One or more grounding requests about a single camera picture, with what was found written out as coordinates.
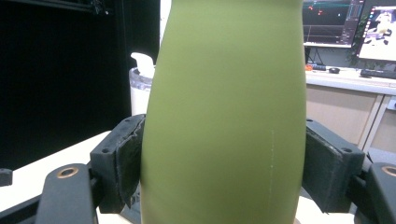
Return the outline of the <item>green bottle with white cap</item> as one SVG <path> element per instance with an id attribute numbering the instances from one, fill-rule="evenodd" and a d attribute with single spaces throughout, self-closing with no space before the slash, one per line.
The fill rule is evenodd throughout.
<path id="1" fill-rule="evenodd" d="M 303 0 L 172 0 L 148 102 L 142 224 L 293 224 Z"/>

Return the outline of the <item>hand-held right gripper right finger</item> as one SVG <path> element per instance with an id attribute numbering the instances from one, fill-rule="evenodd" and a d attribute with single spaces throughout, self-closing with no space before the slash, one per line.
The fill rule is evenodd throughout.
<path id="1" fill-rule="evenodd" d="M 323 213 L 346 213 L 349 181 L 365 153 L 312 119 L 306 120 L 303 188 Z"/>

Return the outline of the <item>dark screen monitor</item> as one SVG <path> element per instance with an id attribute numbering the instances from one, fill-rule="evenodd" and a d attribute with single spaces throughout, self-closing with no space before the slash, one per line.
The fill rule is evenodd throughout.
<path id="1" fill-rule="evenodd" d="M 365 0 L 304 0 L 304 46 L 352 47 Z"/>

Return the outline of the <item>white tumbler with clear lid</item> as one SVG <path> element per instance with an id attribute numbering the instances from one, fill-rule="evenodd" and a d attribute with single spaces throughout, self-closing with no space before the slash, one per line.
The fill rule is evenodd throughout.
<path id="1" fill-rule="evenodd" d="M 129 71 L 132 115 L 146 114 L 155 65 L 150 56 L 133 52 L 136 67 Z"/>

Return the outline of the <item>beige desk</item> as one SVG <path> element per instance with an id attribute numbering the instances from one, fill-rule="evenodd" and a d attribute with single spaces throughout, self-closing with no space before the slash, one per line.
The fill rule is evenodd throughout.
<path id="1" fill-rule="evenodd" d="M 307 71 L 307 116 L 367 152 L 396 153 L 396 79 Z"/>

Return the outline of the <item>bright screen monitor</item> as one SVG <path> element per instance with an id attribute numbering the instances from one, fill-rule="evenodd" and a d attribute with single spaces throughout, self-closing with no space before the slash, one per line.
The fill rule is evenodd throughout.
<path id="1" fill-rule="evenodd" d="M 396 62 L 396 6 L 374 6 L 363 26 L 360 59 Z"/>

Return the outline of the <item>black curtain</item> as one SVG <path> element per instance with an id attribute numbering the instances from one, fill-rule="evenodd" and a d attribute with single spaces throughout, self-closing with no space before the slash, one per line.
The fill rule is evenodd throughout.
<path id="1" fill-rule="evenodd" d="M 0 0 L 0 168 L 131 113 L 132 52 L 159 51 L 161 0 Z"/>

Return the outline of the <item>black keyboard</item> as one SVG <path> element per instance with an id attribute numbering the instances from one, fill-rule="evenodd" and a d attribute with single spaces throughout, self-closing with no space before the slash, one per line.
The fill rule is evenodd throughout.
<path id="1" fill-rule="evenodd" d="M 396 72 L 394 71 L 362 69 L 361 75 L 364 77 L 380 77 L 380 78 L 396 79 Z"/>

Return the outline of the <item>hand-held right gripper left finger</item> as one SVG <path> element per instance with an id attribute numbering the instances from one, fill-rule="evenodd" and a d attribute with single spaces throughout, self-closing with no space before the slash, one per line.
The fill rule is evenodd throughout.
<path id="1" fill-rule="evenodd" d="M 145 114 L 122 120 L 90 153 L 92 174 L 102 184 L 99 209 L 104 214 L 132 205 L 140 180 L 145 121 Z"/>

